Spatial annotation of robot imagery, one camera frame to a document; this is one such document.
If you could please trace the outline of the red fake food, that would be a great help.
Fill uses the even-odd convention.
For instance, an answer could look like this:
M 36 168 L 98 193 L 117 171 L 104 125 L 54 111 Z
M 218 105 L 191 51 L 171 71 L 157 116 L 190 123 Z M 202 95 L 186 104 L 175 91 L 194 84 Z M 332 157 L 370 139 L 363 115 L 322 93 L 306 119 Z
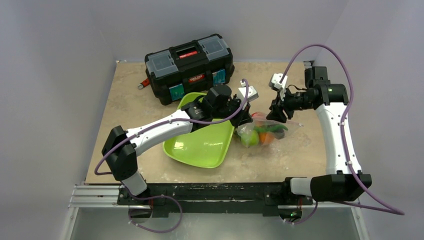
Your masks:
M 262 112 L 255 112 L 251 115 L 254 121 L 266 121 L 266 115 Z

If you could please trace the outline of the clear zip top bag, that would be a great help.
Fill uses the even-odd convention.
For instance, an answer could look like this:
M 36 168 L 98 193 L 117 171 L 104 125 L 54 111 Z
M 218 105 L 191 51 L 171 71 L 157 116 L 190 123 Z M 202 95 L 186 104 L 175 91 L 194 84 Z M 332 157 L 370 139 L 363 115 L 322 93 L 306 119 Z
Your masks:
M 302 123 L 292 120 L 281 123 L 266 119 L 266 114 L 263 112 L 254 112 L 251 117 L 252 122 L 240 125 L 234 130 L 237 139 L 246 148 L 268 146 L 304 127 Z

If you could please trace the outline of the green fake apple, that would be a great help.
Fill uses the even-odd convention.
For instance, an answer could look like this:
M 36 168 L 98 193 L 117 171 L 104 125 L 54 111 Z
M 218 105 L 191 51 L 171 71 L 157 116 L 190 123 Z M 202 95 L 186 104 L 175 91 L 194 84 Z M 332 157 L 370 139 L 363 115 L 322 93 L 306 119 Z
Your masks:
M 260 143 L 259 134 L 255 130 L 244 132 L 240 135 L 241 144 L 246 147 L 254 147 Z

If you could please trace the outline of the orange fake fruit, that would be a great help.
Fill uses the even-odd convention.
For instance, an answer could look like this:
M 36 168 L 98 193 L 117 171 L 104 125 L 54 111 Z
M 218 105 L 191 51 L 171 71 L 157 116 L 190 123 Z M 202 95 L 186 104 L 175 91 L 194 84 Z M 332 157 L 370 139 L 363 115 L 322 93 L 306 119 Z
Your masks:
M 258 133 L 258 136 L 259 141 L 263 146 L 269 145 L 275 140 L 275 137 L 271 132 L 260 132 Z

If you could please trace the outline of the green plastic tray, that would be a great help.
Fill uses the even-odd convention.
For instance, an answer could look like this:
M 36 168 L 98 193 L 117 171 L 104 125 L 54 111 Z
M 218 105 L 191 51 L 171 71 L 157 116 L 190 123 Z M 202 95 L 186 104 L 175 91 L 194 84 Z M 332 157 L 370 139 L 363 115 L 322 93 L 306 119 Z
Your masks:
M 229 121 L 213 124 L 163 142 L 162 149 L 171 159 L 198 168 L 213 169 L 222 164 L 235 128 Z

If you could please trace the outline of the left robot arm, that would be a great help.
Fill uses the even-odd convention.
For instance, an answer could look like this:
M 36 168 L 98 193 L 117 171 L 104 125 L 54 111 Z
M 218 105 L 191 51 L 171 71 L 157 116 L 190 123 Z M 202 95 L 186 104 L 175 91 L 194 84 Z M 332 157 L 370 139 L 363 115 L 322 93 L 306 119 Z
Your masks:
M 138 171 L 138 156 L 168 139 L 206 126 L 229 121 L 237 128 L 250 123 L 250 102 L 258 96 L 256 89 L 246 82 L 242 83 L 235 95 L 227 85 L 218 85 L 160 120 L 127 130 L 116 126 L 103 146 L 101 160 L 107 163 L 114 179 L 129 191 L 130 199 L 142 205 L 148 201 L 149 191 Z

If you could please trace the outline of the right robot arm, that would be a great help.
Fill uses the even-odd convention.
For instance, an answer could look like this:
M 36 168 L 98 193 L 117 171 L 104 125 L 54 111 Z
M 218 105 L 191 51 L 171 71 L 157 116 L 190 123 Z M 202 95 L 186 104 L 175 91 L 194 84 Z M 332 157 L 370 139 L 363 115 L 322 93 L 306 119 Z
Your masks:
M 271 102 L 267 120 L 287 123 L 296 111 L 314 110 L 323 133 L 326 170 L 315 177 L 287 177 L 280 196 L 288 204 L 300 196 L 317 202 L 353 202 L 372 184 L 355 155 L 346 110 L 349 104 L 347 88 L 331 83 L 327 68 L 311 67 L 305 70 L 305 89 L 291 92 L 288 77 L 275 73 L 269 87 L 277 92 Z

